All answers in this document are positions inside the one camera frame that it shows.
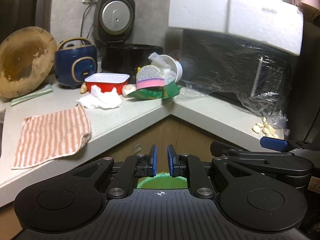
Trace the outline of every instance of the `countertop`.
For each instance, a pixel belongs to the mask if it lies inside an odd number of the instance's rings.
[[[230,102],[182,88],[180,95],[166,101],[123,98],[121,106],[115,109],[86,109],[92,136],[80,152],[33,168],[11,170],[23,119],[73,108],[83,96],[79,89],[62,89],[57,83],[52,88],[52,93],[13,107],[0,101],[0,110],[6,108],[0,157],[0,207],[13,201],[25,187],[87,162],[170,114],[250,151],[267,151],[259,144],[262,134],[251,130],[261,121],[259,117]]]

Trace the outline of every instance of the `gray wall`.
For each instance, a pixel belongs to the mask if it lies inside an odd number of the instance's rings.
[[[131,43],[164,46],[171,52],[179,48],[181,31],[168,27],[169,0],[135,0],[136,19]],[[82,0],[52,0],[51,33],[57,43],[79,37],[82,14],[87,5]],[[93,21],[94,6],[84,22],[86,36]]]

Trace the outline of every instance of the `red plastic container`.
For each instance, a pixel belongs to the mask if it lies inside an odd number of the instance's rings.
[[[113,88],[117,89],[119,95],[122,94],[122,87],[128,83],[130,76],[126,74],[113,73],[97,73],[87,77],[84,81],[87,82],[89,92],[91,87],[96,85],[101,88],[101,92],[111,92]]]

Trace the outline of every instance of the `round wooden cutting board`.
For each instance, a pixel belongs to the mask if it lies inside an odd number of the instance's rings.
[[[57,43],[39,27],[15,31],[0,45],[0,96],[16,98],[36,89],[49,74]]]

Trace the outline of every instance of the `green plastic bag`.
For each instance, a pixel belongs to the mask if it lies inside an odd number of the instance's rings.
[[[164,87],[157,88],[143,88],[134,91],[128,95],[129,98],[136,98],[139,100],[151,100],[151,99],[168,99],[173,98],[180,92],[181,86],[177,86],[174,81]]]
[[[161,172],[153,178],[146,178],[137,188],[170,189],[187,188],[187,179],[184,177],[172,178],[169,173]]]

